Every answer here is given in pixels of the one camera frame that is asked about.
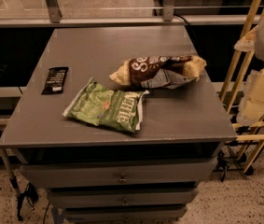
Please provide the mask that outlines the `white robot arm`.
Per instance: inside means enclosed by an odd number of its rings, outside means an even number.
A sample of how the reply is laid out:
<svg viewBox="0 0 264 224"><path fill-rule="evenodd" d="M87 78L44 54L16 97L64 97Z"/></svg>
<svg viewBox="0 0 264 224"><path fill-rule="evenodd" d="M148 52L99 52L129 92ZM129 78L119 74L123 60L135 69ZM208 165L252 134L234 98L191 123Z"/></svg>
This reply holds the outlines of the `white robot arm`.
<svg viewBox="0 0 264 224"><path fill-rule="evenodd" d="M238 40L234 48L238 51L253 51L256 57L264 62L264 18ZM250 126L263 116L264 67L260 71L252 70L247 77L236 120L244 126Z"/></svg>

